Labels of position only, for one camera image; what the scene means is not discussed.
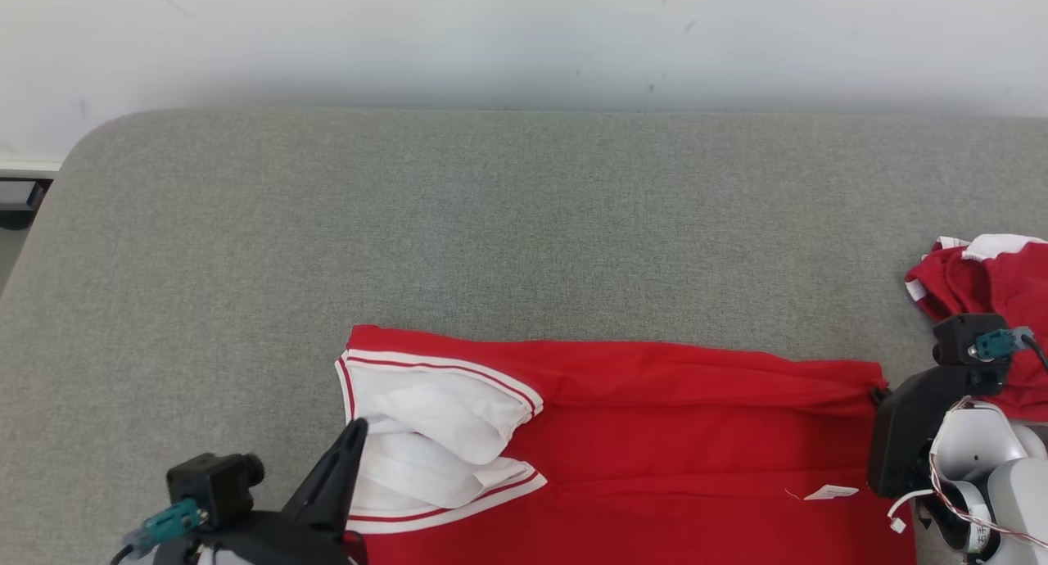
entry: gray mattress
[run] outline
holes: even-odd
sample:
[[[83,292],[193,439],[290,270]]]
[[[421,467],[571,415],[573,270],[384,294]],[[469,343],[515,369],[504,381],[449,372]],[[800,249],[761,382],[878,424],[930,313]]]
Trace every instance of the gray mattress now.
[[[259,454],[278,506],[342,427],[359,323],[865,358],[897,384],[931,366],[907,269],[940,234],[1048,236],[1046,198],[1044,121],[122,117],[74,148],[0,299],[2,560],[108,562],[205,451]]]

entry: garment tag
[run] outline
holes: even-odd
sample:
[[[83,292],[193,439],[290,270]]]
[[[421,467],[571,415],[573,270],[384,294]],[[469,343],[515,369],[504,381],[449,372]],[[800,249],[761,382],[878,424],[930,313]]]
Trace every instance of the garment tag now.
[[[854,496],[858,493],[855,487],[842,487],[839,485],[823,485],[823,488],[816,491],[815,494],[811,494],[804,498],[805,500],[832,500],[833,498],[847,498],[848,496]]]

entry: red shirt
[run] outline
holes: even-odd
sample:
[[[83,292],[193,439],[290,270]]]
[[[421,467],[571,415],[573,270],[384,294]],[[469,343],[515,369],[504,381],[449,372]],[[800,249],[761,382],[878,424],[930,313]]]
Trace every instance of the red shirt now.
[[[916,561],[865,482],[873,363],[358,326],[336,368],[375,565]]]
[[[998,313],[1008,326],[1029,326],[1048,342],[1048,244],[984,234],[974,241],[939,238],[907,274],[907,290],[933,320],[957,313]],[[1008,383],[987,399],[1010,419],[1048,421],[1048,372],[1031,351],[1014,353]]]

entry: black bracket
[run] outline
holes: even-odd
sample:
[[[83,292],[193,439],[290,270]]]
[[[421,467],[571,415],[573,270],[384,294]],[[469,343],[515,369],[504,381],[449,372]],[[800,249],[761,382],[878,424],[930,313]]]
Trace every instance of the black bracket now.
[[[927,487],[927,447],[951,406],[965,395],[996,395],[1007,382],[1007,361],[980,361],[969,352],[981,334],[1007,329],[992,314],[954,316],[933,327],[932,354],[939,366],[879,392],[867,465],[867,482],[881,497],[897,498]]]
[[[202,501],[219,494],[232,498],[221,505],[239,514],[231,517],[231,512],[220,513],[222,524],[201,525],[177,541],[160,545],[156,565],[194,563],[201,546],[232,550],[255,565],[367,565],[363,538],[351,534],[351,540],[344,541],[367,434],[368,422],[350,421],[280,512],[252,510],[249,506],[246,512],[242,509],[243,494],[250,501],[247,487],[254,479],[226,477],[227,488],[221,491],[210,488],[209,482],[198,482],[197,495],[179,499],[193,497],[203,505]],[[211,501],[208,505],[220,504]]]

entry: wire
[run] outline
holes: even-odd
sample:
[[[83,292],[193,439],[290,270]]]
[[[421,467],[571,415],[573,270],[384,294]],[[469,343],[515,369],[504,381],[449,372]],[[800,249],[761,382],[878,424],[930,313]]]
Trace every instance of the wire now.
[[[888,509],[888,520],[891,521],[890,527],[901,535],[902,530],[907,529],[907,523],[903,522],[901,518],[896,518],[895,513],[898,512],[898,509],[901,508],[908,501],[914,498],[933,495],[935,495],[935,490],[917,490],[916,492],[910,492],[909,494],[895,500],[895,503],[892,504],[892,509]]]
[[[124,558],[127,557],[128,555],[131,555],[132,550],[134,550],[133,546],[126,545],[124,548],[119,550],[119,552],[113,556],[113,560],[109,562],[109,565],[119,565],[119,562],[124,561]]]
[[[899,507],[901,507],[902,504],[907,503],[908,501],[914,498],[919,498],[921,496],[932,496],[932,495],[935,495],[935,490],[918,490],[916,492],[910,492],[909,494],[895,500],[895,503],[892,504],[892,509],[888,509],[888,517],[894,518],[895,513],[899,510]]]
[[[954,404],[949,409],[946,410],[946,416],[948,416],[949,414],[952,414],[956,410],[963,408],[970,400],[971,400],[970,397],[964,397],[963,399],[961,399],[958,403]],[[942,418],[943,422],[945,422],[946,416],[943,416],[943,418]],[[935,490],[935,495],[938,496],[939,500],[942,501],[944,505],[946,505],[946,509],[948,509],[949,512],[954,513],[954,516],[960,518],[961,520],[963,520],[963,521],[965,521],[965,522],[967,522],[969,524],[975,524],[976,526],[982,526],[984,528],[989,528],[990,530],[995,530],[995,531],[997,531],[999,534],[1013,537],[1019,542],[1023,542],[1023,543],[1026,543],[1026,544],[1039,547],[1041,549],[1048,550],[1048,542],[1045,542],[1045,541],[1043,541],[1041,539],[1038,539],[1038,538],[1033,537],[1033,536],[1026,535],[1025,533],[1017,533],[1016,530],[1011,530],[1011,529],[1005,528],[1003,526],[999,526],[999,525],[995,524],[994,522],[989,522],[989,521],[983,520],[981,518],[976,518],[975,516],[971,516],[967,512],[965,512],[965,510],[957,507],[956,505],[954,505],[954,502],[949,501],[949,498],[946,497],[946,494],[944,494],[942,492],[942,481],[939,479],[939,468],[936,464],[937,456],[936,456],[936,453],[934,452],[934,447],[935,446],[933,444],[933,452],[929,453],[929,455],[927,455],[927,459],[929,459],[930,465],[932,468],[930,470],[932,472],[932,474],[931,474],[932,475],[932,488]]]
[[[1041,350],[1041,346],[1029,334],[1023,334],[1022,341],[1026,343],[1026,346],[1033,349],[1033,352],[1041,358],[1041,364],[1045,366],[1045,371],[1048,372],[1048,357],[1045,357],[1045,351]]]

